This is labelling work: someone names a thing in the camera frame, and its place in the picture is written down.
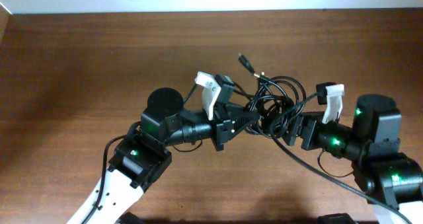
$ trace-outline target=white plastic bracket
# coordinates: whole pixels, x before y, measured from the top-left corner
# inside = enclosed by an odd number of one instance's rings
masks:
[[[84,204],[67,224],[80,224],[86,218],[97,200],[100,181],[101,179]],[[114,170],[113,172],[106,171],[104,191],[98,205],[101,208],[94,212],[87,223],[115,224],[116,220],[144,194],[140,186],[132,188],[130,184],[131,179],[119,170]]]
[[[401,217],[379,205],[372,204],[373,211],[379,223],[383,224],[406,224]],[[423,202],[407,202],[399,204],[399,212],[408,218],[413,224],[423,223]]]
[[[344,85],[326,86],[328,106],[323,116],[322,123],[337,121],[342,111],[342,96],[344,96]]]
[[[204,87],[202,93],[203,108],[209,120],[213,120],[213,107],[222,89],[213,75],[199,71],[196,77],[196,84]]]

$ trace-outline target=wooden table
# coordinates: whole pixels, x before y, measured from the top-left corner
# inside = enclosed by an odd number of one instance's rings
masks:
[[[185,96],[204,71],[255,91],[239,52],[257,71],[297,78],[309,94],[317,83],[344,83],[349,126],[361,94],[395,98],[401,151],[423,165],[421,9],[15,15],[0,48],[0,222],[65,223],[97,183],[105,143],[140,118],[154,89]],[[187,109],[200,107],[197,91]],[[306,106],[324,109],[316,100]],[[316,166],[319,151],[300,143],[291,150]],[[171,221],[375,219],[365,200],[268,139],[242,133],[225,147],[171,149],[172,164],[130,211]],[[351,169],[330,155],[323,165]],[[345,182],[356,186],[352,176]]]

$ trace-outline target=wood grain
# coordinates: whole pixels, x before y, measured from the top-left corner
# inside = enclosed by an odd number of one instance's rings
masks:
[[[395,98],[401,151],[423,164],[422,25],[421,9],[16,15],[0,48],[0,222],[65,223],[98,181],[105,143],[139,119],[154,89],[184,96],[205,71],[253,92],[238,52],[257,71],[297,78],[309,94],[320,82],[344,83],[349,126],[359,95]],[[200,107],[195,93],[187,108]],[[319,151],[292,150],[316,164]],[[210,141],[171,152],[173,163],[130,208],[143,219],[374,219],[365,200],[262,137],[242,133],[220,153]],[[350,170],[330,155],[323,164]]]
[[[9,21],[9,12],[0,4],[0,45],[6,30],[7,21]]]

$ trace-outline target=green led indicator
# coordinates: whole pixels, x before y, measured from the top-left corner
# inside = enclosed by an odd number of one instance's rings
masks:
[[[333,139],[333,141],[332,141],[332,143],[333,143],[334,145],[339,145],[339,144],[341,144],[341,141],[340,141],[340,140],[338,140],[337,138],[334,138],[334,139]]]
[[[394,175],[392,175],[392,181],[393,182],[399,182],[399,181],[401,181],[401,178],[397,174],[394,174]]]

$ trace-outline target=cable connector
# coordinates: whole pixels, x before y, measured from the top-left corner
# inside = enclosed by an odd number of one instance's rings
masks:
[[[245,69],[247,69],[248,71],[250,71],[250,73],[252,75],[255,74],[254,68],[251,66],[251,63],[248,61],[248,59],[241,53],[238,53],[238,60],[239,62],[241,62]]]

